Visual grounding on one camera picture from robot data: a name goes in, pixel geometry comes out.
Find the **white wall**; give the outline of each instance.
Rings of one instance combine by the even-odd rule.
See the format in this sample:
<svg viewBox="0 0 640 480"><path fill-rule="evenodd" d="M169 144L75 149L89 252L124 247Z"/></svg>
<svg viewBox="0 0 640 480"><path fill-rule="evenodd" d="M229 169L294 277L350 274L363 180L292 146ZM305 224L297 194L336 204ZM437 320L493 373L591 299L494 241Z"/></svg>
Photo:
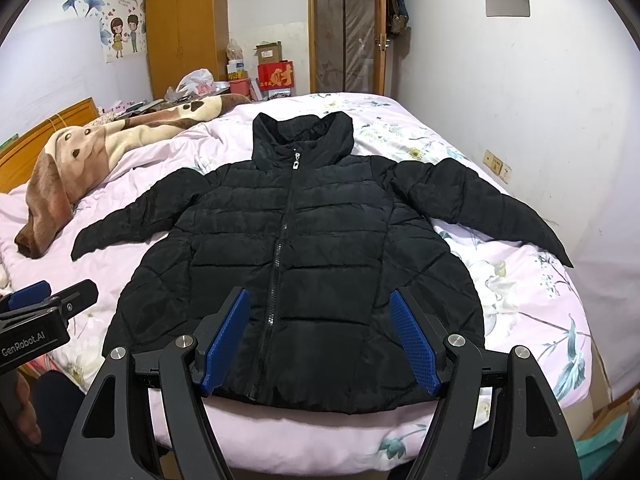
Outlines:
<svg viewBox="0 0 640 480"><path fill-rule="evenodd" d="M607 0L530 0L488 18L484 0L406 0L393 96L476 163L491 150L506 189L577 252L634 130L640 52Z"/></svg>
<svg viewBox="0 0 640 480"><path fill-rule="evenodd" d="M640 103L640 78L631 101ZM572 278L604 361L613 398L640 382L640 108L632 110L610 191L574 257Z"/></svg>
<svg viewBox="0 0 640 480"><path fill-rule="evenodd" d="M0 143L87 97L99 107L151 98L146 54L105 63L99 25L64 1L30 0L0 46Z"/></svg>
<svg viewBox="0 0 640 480"><path fill-rule="evenodd" d="M293 62L296 94L308 94L307 0L228 0L228 8L229 37L242 47L249 74L257 76L255 46L281 41L282 55Z"/></svg>

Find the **cartoon couple sticker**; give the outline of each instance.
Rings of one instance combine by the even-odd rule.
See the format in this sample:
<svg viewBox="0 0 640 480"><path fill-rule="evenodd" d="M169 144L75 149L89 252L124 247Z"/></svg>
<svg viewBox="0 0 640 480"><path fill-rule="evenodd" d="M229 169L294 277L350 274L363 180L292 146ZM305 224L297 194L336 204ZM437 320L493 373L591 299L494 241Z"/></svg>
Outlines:
<svg viewBox="0 0 640 480"><path fill-rule="evenodd" d="M133 52L138 51L138 38L136 34L136 31L138 30L138 22L138 17L135 14L132 14L127 18L127 25L129 25L129 30L131 31L131 34L129 36L131 38L131 46L133 48ZM111 33L113 34L113 44L111 45L111 47L116 51L116 59L124 56L122 53L122 43L129 41L122 35L123 28L124 23L121 18L113 18L111 20Z"/></svg>

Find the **plastic bag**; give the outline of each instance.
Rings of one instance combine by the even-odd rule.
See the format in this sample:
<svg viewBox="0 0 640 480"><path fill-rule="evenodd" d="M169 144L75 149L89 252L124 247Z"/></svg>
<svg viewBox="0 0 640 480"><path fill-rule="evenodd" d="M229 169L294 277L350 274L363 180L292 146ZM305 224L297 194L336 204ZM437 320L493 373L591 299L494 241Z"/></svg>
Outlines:
<svg viewBox="0 0 640 480"><path fill-rule="evenodd" d="M168 103L175 103L178 99L182 99L185 95L187 95L187 92L178 93L174 90L174 87L169 86L169 88L166 90L166 94L164 94L164 100Z"/></svg>
<svg viewBox="0 0 640 480"><path fill-rule="evenodd" d="M226 56L229 60L244 59L244 57L242 57L242 48L240 48L236 40L229 41L229 44L226 46Z"/></svg>
<svg viewBox="0 0 640 480"><path fill-rule="evenodd" d="M206 68L194 70L187 74L180 81L178 88L175 89L177 94L195 95L202 97L216 91L216 81L213 79L211 72Z"/></svg>

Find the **electrical outlet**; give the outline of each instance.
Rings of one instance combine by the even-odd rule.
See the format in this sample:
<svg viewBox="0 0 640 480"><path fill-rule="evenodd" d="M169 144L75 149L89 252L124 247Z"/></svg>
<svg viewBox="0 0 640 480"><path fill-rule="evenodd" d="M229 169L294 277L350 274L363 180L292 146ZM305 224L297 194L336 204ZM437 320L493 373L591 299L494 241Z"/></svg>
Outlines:
<svg viewBox="0 0 640 480"><path fill-rule="evenodd" d="M484 159L482 160L484 165L488 167L496 176L500 175L502 171L502 161L496 157L492 152L486 150L484 152Z"/></svg>
<svg viewBox="0 0 640 480"><path fill-rule="evenodd" d="M486 150L484 152L484 159L482 160L482 162L484 162L484 165L486 167L490 168L491 164L494 162L494 154L489 150Z"/></svg>
<svg viewBox="0 0 640 480"><path fill-rule="evenodd" d="M508 184L511 180L511 168L506 164L503 164L498 176L505 184Z"/></svg>

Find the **zipper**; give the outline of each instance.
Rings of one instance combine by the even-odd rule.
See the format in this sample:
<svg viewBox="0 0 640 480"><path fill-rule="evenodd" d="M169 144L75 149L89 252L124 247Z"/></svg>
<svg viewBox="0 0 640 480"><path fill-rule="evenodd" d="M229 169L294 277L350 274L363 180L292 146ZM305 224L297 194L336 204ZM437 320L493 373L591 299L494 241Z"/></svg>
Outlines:
<svg viewBox="0 0 640 480"><path fill-rule="evenodd" d="M296 160L293 162L293 170L297 170L300 167L300 154L296 153ZM273 267L271 269L271 278L269 283L269 296L267 299L267 317L264 321L264 331L262 332L262 341L260 343L260 353L258 355L258 366L254 377L254 382L249 393L251 400L257 400L258 389L262 380L264 379L264 372L266 366L267 352L269 351L269 343L271 342L271 335L273 335L273 325L276 319L276 305L278 300L278 289L280 286L280 255L282 252L282 245L287 238L287 225L289 222L289 215L292 203L293 188L294 188L295 173L291 175L291 181L289 183L289 193L287 195L287 203L285 204L284 215L282 216L282 224L280 226L280 237L276 242L276 247L273 251Z"/></svg>

